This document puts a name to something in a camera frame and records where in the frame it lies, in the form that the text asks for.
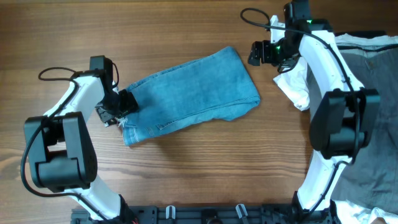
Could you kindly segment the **light blue denim jeans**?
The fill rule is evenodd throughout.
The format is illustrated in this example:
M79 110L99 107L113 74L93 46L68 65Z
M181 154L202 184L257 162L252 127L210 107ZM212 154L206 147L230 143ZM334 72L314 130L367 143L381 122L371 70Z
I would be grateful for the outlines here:
M139 106L119 122L127 146L212 119L232 121L261 102L232 47L154 73L126 90Z

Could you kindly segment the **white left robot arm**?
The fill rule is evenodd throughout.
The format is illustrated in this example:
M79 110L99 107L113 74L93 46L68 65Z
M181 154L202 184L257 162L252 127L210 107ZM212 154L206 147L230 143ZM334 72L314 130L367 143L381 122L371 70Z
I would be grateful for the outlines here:
M99 223L138 223L123 197L98 175L98 161L86 122L94 110L120 118L136 107L130 94L116 93L110 68L74 71L58 103L25 121L21 180L42 198L70 197Z

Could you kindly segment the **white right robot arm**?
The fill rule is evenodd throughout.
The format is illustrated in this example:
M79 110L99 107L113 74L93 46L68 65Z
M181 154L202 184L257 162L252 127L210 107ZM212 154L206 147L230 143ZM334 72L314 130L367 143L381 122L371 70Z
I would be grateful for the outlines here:
M355 162L359 150L371 140L379 93L366 89L353 76L328 21L304 17L281 23L272 16L262 27L271 32L271 39L253 43L248 62L269 63L281 72L296 73L299 62L304 61L321 94L310 122L314 150L307 176L291 206L271 211L289 223L335 221L331 193L343 169Z

